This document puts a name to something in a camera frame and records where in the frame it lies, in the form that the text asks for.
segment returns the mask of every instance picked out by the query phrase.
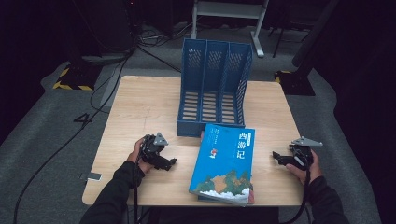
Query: gray carpet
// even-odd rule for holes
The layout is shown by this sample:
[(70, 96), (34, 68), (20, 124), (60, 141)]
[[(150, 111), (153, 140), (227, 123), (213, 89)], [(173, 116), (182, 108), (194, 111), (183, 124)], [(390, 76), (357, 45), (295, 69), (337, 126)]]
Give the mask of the gray carpet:
[[(203, 30), (198, 38), (248, 43), (248, 31), (252, 29)], [(261, 33), (260, 40), (266, 55), (262, 59), (254, 57), (251, 80), (273, 81), (275, 71), (296, 69), (291, 59), (299, 45), (282, 43), (277, 56), (272, 58), (277, 35), (268, 38), (267, 34), (267, 31)], [(301, 37), (293, 32), (286, 32), (286, 35)], [(178, 39), (146, 50), (180, 67), (181, 47), (182, 39)], [(1, 223), (12, 223), (15, 203), (23, 186), (42, 163), (79, 129), (81, 124), (73, 120), (84, 113), (93, 115), (96, 110), (91, 107), (91, 99), (92, 104), (99, 107), (114, 87), (112, 79), (113, 82), (98, 89), (94, 95), (92, 91), (54, 90), (52, 85), (66, 65), (67, 62), (60, 64), (42, 80), (45, 94), (0, 146)], [(103, 68), (96, 87), (110, 78), (113, 72), (113, 76), (118, 75), (120, 66), (116, 66), (112, 64)], [(179, 76), (179, 73), (137, 50), (125, 64), (122, 75), (172, 77)], [(316, 96), (287, 96), (300, 134), (323, 142), (324, 147), (316, 148), (322, 171), (329, 184), (338, 191), (350, 222), (381, 223), (371, 185), (333, 116), (334, 91), (315, 71), (311, 72), (309, 80)], [(111, 101), (103, 110), (109, 111), (110, 106)], [(44, 167), (23, 195), (18, 223), (78, 223), (87, 209), (81, 201), (84, 182), (78, 177), (80, 173), (91, 170), (106, 120), (106, 113), (98, 113), (93, 122)], [(298, 207), (281, 207), (279, 219), (288, 220), (297, 210)], [(307, 223), (306, 214), (302, 214), (295, 223)]]

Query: handheld controller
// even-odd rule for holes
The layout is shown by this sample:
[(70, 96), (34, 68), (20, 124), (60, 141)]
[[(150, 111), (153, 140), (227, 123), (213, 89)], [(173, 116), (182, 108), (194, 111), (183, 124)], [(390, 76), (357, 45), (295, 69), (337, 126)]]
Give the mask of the handheld controller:
[(140, 147), (141, 159), (154, 165), (154, 168), (157, 170), (163, 169), (169, 171), (172, 165), (176, 163), (177, 159), (173, 158), (172, 160), (167, 160), (160, 156), (160, 152), (167, 145), (168, 142), (161, 133), (157, 133), (157, 135), (146, 134)]
[(311, 152), (312, 146), (321, 147), (323, 144), (301, 137), (292, 141), (292, 145), (289, 145), (289, 150), (293, 154), (292, 156), (281, 156), (273, 151), (273, 157), (280, 165), (292, 164), (300, 170), (306, 171), (314, 162)]

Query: table top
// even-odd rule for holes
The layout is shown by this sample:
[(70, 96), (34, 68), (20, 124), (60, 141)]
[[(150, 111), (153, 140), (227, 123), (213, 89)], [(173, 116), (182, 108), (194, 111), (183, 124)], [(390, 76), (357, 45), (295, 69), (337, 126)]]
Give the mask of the table top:
[[(124, 76), (108, 117), (92, 172), (100, 181), (88, 180), (82, 201), (93, 204), (114, 172), (145, 134), (160, 132), (169, 142), (161, 156), (177, 163), (169, 170), (155, 170), (138, 188), (139, 205), (220, 206), (198, 202), (189, 193), (191, 175), (200, 139), (177, 136), (180, 98), (179, 77)], [(276, 82), (249, 81), (244, 100), (247, 128), (256, 130), (252, 166), (255, 204), (260, 206), (300, 205), (303, 187), (297, 178), (272, 158), (272, 151), (290, 155), (288, 145), (300, 137), (289, 105)], [(134, 204), (131, 190), (128, 204)]]

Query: black sleeve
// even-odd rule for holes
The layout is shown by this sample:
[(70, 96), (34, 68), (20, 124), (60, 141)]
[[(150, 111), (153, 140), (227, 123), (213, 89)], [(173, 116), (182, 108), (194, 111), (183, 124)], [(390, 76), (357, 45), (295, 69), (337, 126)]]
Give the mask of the black sleeve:
[(135, 165), (126, 161), (113, 175), (113, 179), (107, 183), (99, 194), (95, 203), (82, 217), (80, 224), (117, 224), (120, 222), (122, 212), (126, 208), (129, 197), (129, 189), (140, 185), (145, 174), (140, 170), (136, 172), (137, 179), (134, 180)]
[(309, 185), (309, 202), (315, 224), (349, 223), (344, 215), (343, 205), (335, 189), (327, 185), (323, 176), (316, 178)]

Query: blue book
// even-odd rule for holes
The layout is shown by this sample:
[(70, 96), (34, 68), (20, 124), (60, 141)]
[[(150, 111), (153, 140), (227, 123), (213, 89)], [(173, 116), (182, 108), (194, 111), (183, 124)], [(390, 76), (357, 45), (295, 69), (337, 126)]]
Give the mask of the blue book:
[(254, 135), (254, 129), (206, 124), (189, 192), (201, 199), (247, 205)]

